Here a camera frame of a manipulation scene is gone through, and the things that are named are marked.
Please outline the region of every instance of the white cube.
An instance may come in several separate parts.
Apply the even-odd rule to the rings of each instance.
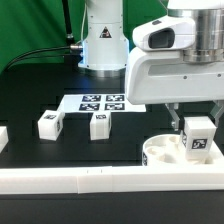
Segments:
[[[8,143],[8,133],[6,127],[0,127],[0,152],[5,148]]]
[[[111,112],[102,111],[93,113],[90,121],[90,139],[108,139],[111,130]]]
[[[63,128],[64,113],[46,110],[38,121],[40,139],[56,141]]]
[[[209,154],[216,129],[208,117],[185,118],[179,148],[185,150],[186,159],[205,159]]]

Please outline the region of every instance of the marker sheet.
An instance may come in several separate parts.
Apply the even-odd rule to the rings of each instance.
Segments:
[[[146,112],[145,105],[132,105],[124,94],[64,95],[58,111],[89,113],[95,111]]]

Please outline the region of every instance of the screw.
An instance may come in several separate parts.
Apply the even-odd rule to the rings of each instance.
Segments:
[[[175,121],[172,121],[172,122],[171,122],[171,126],[174,128],[175,125],[176,125],[176,122],[175,122]]]

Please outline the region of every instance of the white block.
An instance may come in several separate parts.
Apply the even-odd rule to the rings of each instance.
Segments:
[[[77,176],[78,193],[113,192],[112,167],[87,168]]]
[[[57,140],[63,128],[64,113],[46,110],[38,121],[40,139]]]
[[[114,167],[113,192],[222,189],[222,167],[223,165]]]
[[[73,168],[2,169],[0,194],[78,193],[77,173]]]
[[[179,148],[185,150],[186,159],[205,159],[209,154],[216,129],[208,117],[185,118]]]
[[[8,133],[6,127],[0,127],[0,153],[8,143]]]
[[[111,130],[111,112],[101,111],[93,113],[90,121],[91,140],[108,139]]]

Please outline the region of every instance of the black table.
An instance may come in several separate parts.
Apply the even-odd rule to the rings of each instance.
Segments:
[[[90,141],[92,114],[67,114],[56,142],[40,140],[37,121],[65,94],[124,93],[124,78],[99,79],[63,64],[17,65],[0,76],[0,125],[9,143],[0,168],[141,165],[142,144],[175,133],[164,105],[146,113],[112,113],[110,139]],[[212,103],[181,106],[184,115],[207,115]],[[223,119],[216,143],[223,150]],[[0,196],[2,223],[223,223],[223,191]]]

